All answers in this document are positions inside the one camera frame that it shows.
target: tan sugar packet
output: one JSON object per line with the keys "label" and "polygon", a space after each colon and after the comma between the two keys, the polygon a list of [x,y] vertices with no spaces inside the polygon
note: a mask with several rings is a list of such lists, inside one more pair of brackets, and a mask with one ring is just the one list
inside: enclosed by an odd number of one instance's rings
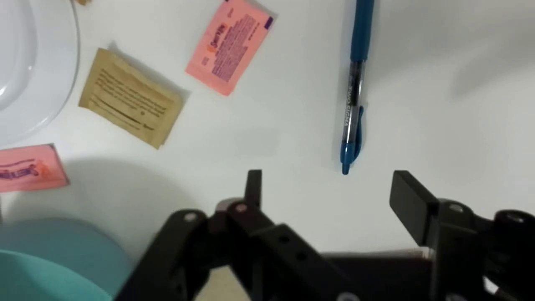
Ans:
{"label": "tan sugar packet", "polygon": [[151,80],[120,55],[99,49],[80,107],[159,149],[181,114],[184,99]]}

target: white surface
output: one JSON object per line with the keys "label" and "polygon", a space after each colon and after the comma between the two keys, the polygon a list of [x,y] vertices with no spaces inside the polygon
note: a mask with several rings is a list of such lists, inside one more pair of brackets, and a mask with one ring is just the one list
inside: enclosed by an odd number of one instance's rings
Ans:
{"label": "white surface", "polygon": [[[276,22],[224,99],[184,69],[219,0],[94,0],[79,8],[80,77],[59,119],[12,146],[55,142],[72,186],[5,194],[7,223],[82,218],[139,256],[176,209],[211,213],[264,169],[264,209],[321,251],[413,246],[388,207],[395,169],[480,214],[535,213],[535,2],[378,0],[366,144],[338,164],[353,2],[264,0]],[[154,151],[77,102],[114,45],[189,92]]]}
{"label": "white surface", "polygon": [[70,0],[0,0],[0,144],[50,122],[79,64]]}

